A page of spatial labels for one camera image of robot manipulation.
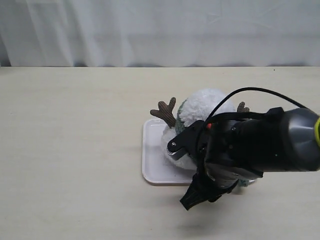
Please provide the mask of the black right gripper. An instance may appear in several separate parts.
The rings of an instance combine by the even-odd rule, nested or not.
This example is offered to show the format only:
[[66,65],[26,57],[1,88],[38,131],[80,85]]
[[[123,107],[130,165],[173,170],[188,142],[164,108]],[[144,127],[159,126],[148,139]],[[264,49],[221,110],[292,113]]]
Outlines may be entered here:
[[[288,155],[281,136],[284,115],[281,107],[266,113],[224,112],[196,120],[170,140],[167,147],[185,148],[197,168],[180,199],[182,206],[188,211],[203,202],[214,203],[230,194],[238,185],[236,181],[286,172]],[[212,184],[220,188],[212,190]]]

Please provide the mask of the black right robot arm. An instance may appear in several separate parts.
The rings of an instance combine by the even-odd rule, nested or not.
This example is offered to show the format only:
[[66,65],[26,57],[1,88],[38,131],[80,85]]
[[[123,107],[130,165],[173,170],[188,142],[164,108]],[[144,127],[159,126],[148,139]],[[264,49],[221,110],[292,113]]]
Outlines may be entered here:
[[266,172],[318,171],[320,117],[307,108],[223,112],[187,127],[168,142],[167,152],[175,161],[186,155],[195,160],[195,174],[180,200],[190,209]]

